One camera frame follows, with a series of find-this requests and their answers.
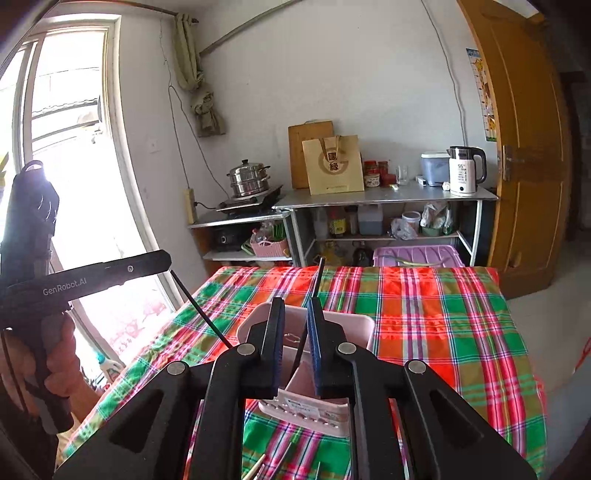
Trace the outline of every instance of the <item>white wall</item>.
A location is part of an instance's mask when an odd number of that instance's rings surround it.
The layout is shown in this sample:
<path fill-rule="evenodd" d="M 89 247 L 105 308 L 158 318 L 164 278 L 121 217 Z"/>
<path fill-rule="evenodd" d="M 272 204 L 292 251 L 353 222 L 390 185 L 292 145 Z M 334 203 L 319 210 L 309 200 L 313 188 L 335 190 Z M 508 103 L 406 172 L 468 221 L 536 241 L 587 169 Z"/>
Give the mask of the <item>white wall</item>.
<path fill-rule="evenodd" d="M 196 28 L 199 49 L 278 0 L 223 0 Z M 427 0 L 450 54 L 466 112 L 468 142 L 489 158 L 466 48 L 476 48 L 456 0 Z M 387 158 L 420 172 L 420 154 L 463 144 L 445 58 L 419 0 L 303 0 L 274 14 L 203 59 L 228 135 L 203 141 L 228 167 L 243 158 L 272 165 L 291 187 L 287 127 L 332 119 L 358 134 L 364 158 Z"/>
<path fill-rule="evenodd" d="M 173 269 L 191 291 L 208 275 L 187 227 L 183 203 L 186 181 L 180 163 L 168 102 L 168 70 L 160 49 L 160 18 L 163 19 L 163 47 L 173 70 L 173 84 L 189 112 L 189 97 L 174 80 L 171 43 L 171 17 L 138 8 L 102 4 L 64 4 L 54 14 L 80 12 L 122 15 L 119 65 L 122 110 L 129 153 L 145 211 L 158 246 L 170 253 Z M 209 206 L 226 196 L 214 184 L 199 149 L 173 95 L 177 131 L 187 176 L 197 200 Z M 149 153 L 148 142 L 155 141 L 159 151 Z M 220 182 L 225 181 L 226 166 L 212 157 L 210 166 Z"/>
<path fill-rule="evenodd" d="M 199 47 L 278 3 L 218 2 L 198 15 Z M 486 150 L 486 184 L 495 184 L 496 145 L 485 140 L 466 54 L 475 41 L 455 0 L 427 4 L 458 79 L 468 143 Z M 172 61 L 170 17 L 104 4 L 65 4 L 57 13 L 81 11 L 122 15 L 119 80 L 135 177 L 159 247 L 172 255 L 173 268 L 193 290 L 207 274 L 186 226 L 186 184 L 160 50 L 163 18 L 164 50 Z M 203 64 L 229 132 L 201 142 L 225 187 L 225 173 L 250 158 L 272 165 L 273 180 L 290 188 L 287 127 L 310 119 L 334 120 L 338 133 L 359 135 L 365 158 L 408 164 L 413 175 L 420 171 L 421 152 L 463 143 L 445 59 L 419 0 L 303 0 L 230 40 Z M 188 106 L 189 99 L 180 94 Z M 225 197 L 174 106 L 190 185 L 198 201 L 213 206 Z M 150 140 L 158 152 L 148 153 Z"/>

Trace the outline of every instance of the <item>pink container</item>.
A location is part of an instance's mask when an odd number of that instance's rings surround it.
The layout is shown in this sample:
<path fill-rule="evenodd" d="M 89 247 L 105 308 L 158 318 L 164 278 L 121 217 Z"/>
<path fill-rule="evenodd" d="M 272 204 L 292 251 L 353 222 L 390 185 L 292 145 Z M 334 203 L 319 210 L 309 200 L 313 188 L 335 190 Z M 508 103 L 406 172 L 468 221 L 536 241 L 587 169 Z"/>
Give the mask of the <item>pink container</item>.
<path fill-rule="evenodd" d="M 257 257 L 289 257 L 290 247 L 287 244 L 287 238 L 281 242 L 251 242 L 253 252 Z"/>
<path fill-rule="evenodd" d="M 269 318 L 270 303 L 256 307 L 238 327 L 240 343 L 246 342 L 252 325 Z M 285 331 L 283 359 L 281 363 L 280 389 L 273 400 L 259 400 L 259 409 L 271 417 L 289 421 L 310 430 L 336 436 L 349 436 L 349 406 L 346 398 L 320 400 L 314 393 L 314 373 L 309 341 L 304 346 L 300 366 L 288 382 L 296 356 L 300 335 L 306 324 L 307 310 L 302 307 L 285 306 Z M 347 341 L 369 349 L 375 322 L 366 315 L 325 312 L 324 318 L 343 326 Z"/>
<path fill-rule="evenodd" d="M 433 268 L 453 268 L 464 267 L 465 265 L 462 263 L 462 260 L 457 254 L 456 249 L 451 245 L 382 247 L 374 250 L 374 267 L 420 266 L 429 266 Z"/>

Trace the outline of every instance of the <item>metal pivot screw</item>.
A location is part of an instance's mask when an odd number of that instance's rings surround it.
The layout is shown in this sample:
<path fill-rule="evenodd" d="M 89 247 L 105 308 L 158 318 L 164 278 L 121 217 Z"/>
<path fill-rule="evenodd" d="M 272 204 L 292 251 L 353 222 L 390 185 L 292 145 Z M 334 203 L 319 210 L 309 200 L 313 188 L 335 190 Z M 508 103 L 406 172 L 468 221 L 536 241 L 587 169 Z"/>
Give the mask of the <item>metal pivot screw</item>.
<path fill-rule="evenodd" d="M 356 350 L 357 347 L 350 342 L 343 342 L 339 345 L 339 352 L 345 355 L 351 355 L 352 353 L 355 353 Z"/>
<path fill-rule="evenodd" d="M 171 364 L 168 364 L 166 371 L 171 375 L 180 375 L 184 372 L 185 368 L 187 367 L 182 362 L 172 362 Z"/>
<path fill-rule="evenodd" d="M 425 365 L 420 360 L 413 360 L 408 364 L 408 369 L 414 374 L 423 374 L 427 370 L 427 365 Z"/>
<path fill-rule="evenodd" d="M 255 350 L 255 346 L 251 343 L 241 343 L 240 345 L 238 345 L 238 348 L 236 349 L 236 351 L 240 355 L 244 356 L 252 355 L 255 352 Z"/>

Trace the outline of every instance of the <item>hanging cloth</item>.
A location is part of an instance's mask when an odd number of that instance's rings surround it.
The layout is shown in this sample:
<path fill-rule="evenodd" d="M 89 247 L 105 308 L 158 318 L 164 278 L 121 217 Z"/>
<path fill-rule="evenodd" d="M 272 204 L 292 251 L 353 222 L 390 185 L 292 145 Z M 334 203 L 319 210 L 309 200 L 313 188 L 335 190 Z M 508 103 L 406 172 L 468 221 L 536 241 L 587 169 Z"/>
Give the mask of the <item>hanging cloth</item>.
<path fill-rule="evenodd" d="M 191 16 L 177 14 L 173 29 L 174 71 L 183 90 L 191 92 L 191 109 L 197 115 L 200 137 L 226 133 L 223 118 L 214 108 L 213 89 L 204 82 L 203 68 L 191 32 Z"/>

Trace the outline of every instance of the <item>plastic container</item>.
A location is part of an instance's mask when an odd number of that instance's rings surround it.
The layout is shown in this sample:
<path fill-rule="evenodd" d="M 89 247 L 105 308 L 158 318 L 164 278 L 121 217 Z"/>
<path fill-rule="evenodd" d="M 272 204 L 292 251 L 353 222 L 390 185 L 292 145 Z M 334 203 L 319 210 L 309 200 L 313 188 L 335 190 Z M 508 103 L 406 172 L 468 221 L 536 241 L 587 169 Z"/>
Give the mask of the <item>plastic container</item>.
<path fill-rule="evenodd" d="M 421 155 L 423 177 L 430 187 L 449 181 L 449 155 L 447 152 L 425 152 Z"/>
<path fill-rule="evenodd" d="M 382 235 L 384 228 L 384 212 L 382 205 L 359 205 L 357 209 L 359 233 L 361 235 Z"/>
<path fill-rule="evenodd" d="M 115 360 L 106 358 L 102 353 L 97 353 L 96 359 L 99 361 L 100 369 L 109 383 L 117 380 L 117 377 L 124 370 L 123 365 L 117 363 Z"/>
<path fill-rule="evenodd" d="M 433 268 L 463 267 L 464 263 L 451 245 L 416 245 L 414 247 L 382 247 L 374 250 L 374 267 L 412 267 L 397 258 L 430 265 Z"/>
<path fill-rule="evenodd" d="M 405 212 L 402 218 L 418 233 L 421 228 L 421 214 L 419 212 Z"/>
<path fill-rule="evenodd" d="M 363 161 L 363 175 L 379 173 L 378 162 L 375 160 Z"/>
<path fill-rule="evenodd" d="M 329 217 L 324 207 L 314 210 L 314 233 L 318 240 L 326 240 L 329 237 Z"/>
<path fill-rule="evenodd" d="M 379 187 L 379 173 L 368 173 L 363 177 L 363 183 L 367 188 Z"/>
<path fill-rule="evenodd" d="M 236 332 L 240 343 L 246 342 L 252 325 L 267 321 L 270 310 L 270 303 L 262 303 L 251 312 Z M 259 409 L 271 417 L 288 421 L 300 427 L 336 437 L 348 437 L 349 406 L 347 399 L 320 400 L 314 392 L 309 340 L 304 345 L 300 366 L 292 379 L 289 380 L 299 336 L 306 323 L 306 316 L 307 310 L 305 308 L 285 306 L 280 389 L 273 400 L 259 400 Z M 370 317 L 352 313 L 324 312 L 324 318 L 342 325 L 348 342 L 365 346 L 368 349 L 371 347 L 375 322 Z"/>
<path fill-rule="evenodd" d="M 357 235 L 359 232 L 359 225 L 357 223 L 357 207 L 345 207 L 345 212 L 347 213 L 347 220 L 349 222 L 349 233 L 351 235 Z"/>

